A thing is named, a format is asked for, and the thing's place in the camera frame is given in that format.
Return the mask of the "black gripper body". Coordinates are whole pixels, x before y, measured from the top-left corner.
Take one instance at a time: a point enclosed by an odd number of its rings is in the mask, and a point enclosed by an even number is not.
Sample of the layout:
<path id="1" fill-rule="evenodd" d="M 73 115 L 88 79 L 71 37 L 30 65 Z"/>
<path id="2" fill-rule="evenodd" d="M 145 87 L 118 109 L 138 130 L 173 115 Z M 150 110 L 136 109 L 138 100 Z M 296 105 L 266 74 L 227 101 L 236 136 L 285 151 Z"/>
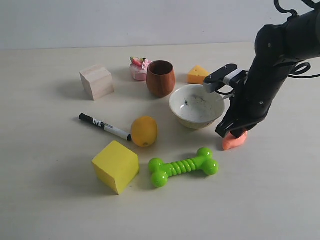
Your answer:
<path id="1" fill-rule="evenodd" d="M 224 81 L 233 88 L 225 130 L 250 130 L 266 118 L 275 98 L 275 74 L 241 72 Z"/>

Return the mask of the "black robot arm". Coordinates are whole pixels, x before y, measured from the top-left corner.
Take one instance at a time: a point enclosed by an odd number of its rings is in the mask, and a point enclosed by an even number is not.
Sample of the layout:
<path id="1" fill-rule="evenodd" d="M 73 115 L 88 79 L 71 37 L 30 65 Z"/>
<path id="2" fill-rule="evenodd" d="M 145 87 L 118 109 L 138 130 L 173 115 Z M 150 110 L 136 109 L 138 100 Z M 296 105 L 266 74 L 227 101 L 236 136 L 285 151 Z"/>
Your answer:
<path id="1" fill-rule="evenodd" d="M 254 43 L 255 58 L 246 77 L 234 81 L 224 72 L 219 79 L 233 88 L 230 106 L 216 133 L 239 138 L 268 115 L 272 102 L 296 66 L 320 56 L 320 5 L 310 0 L 305 4 L 312 11 L 291 16 L 283 24 L 265 25 Z"/>

